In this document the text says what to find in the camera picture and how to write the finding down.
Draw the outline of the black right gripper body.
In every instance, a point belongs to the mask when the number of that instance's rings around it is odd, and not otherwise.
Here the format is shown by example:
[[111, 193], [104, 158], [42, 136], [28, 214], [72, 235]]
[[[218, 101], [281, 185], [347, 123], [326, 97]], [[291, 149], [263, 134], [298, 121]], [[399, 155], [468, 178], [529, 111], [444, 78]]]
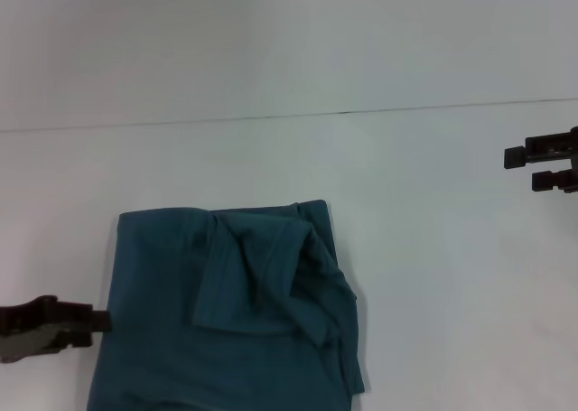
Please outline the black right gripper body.
[[527, 137], [525, 142], [527, 163], [569, 160], [573, 171], [573, 191], [577, 192], [577, 127], [554, 135]]

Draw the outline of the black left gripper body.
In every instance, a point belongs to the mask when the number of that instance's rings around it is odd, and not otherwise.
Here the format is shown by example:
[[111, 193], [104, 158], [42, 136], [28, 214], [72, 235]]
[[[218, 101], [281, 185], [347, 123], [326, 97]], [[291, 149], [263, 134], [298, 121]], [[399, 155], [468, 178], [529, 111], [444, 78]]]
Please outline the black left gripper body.
[[92, 345], [93, 306], [44, 295], [1, 308], [1, 362], [57, 354]]

